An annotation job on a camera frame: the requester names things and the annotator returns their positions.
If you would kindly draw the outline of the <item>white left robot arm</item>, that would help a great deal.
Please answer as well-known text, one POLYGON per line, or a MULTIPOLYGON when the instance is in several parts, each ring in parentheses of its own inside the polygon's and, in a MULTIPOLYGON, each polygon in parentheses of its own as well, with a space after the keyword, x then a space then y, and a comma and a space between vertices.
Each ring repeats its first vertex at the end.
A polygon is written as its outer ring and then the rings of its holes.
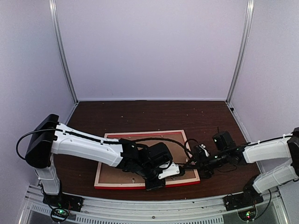
POLYGON ((98 161, 111 167, 141 176, 147 190, 162 188, 165 179, 184 175, 174 163, 168 147, 159 142, 152 146, 126 139, 106 139, 74 130, 50 114, 30 133, 31 140, 25 155, 27 164, 35 168, 44 193, 57 207, 67 203, 61 192, 61 182, 54 166, 54 154, 66 154, 98 161))

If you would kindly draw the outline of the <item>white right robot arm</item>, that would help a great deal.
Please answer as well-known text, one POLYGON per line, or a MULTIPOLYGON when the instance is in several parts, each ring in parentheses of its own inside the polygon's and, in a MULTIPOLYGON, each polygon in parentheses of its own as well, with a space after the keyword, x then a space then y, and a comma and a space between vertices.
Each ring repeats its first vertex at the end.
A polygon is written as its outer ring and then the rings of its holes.
POLYGON ((291 133, 267 140, 236 145, 228 131, 216 133, 212 137, 218 154, 204 153, 193 159, 193 166, 210 177, 214 170, 224 164, 249 165, 264 161, 281 161, 280 164, 252 177, 243 187, 240 203, 251 205, 257 196, 271 188, 299 179, 299 129, 291 133))

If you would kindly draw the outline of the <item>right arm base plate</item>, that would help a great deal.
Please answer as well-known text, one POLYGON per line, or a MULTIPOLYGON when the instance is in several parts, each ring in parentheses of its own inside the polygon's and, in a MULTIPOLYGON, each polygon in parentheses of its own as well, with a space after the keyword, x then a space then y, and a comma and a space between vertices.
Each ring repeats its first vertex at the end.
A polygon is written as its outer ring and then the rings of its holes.
POLYGON ((255 204, 262 203, 263 197, 261 195, 251 196, 245 193, 227 195, 223 197, 226 211, 238 210, 255 204))

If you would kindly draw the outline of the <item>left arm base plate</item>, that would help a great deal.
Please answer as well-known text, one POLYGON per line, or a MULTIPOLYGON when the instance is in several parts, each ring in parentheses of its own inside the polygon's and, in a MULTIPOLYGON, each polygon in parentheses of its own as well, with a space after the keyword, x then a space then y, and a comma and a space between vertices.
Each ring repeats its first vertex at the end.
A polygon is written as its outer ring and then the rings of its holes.
POLYGON ((61 195, 45 195, 43 203, 51 207, 63 208, 70 211, 80 212, 84 199, 79 196, 72 196, 68 194, 61 195))

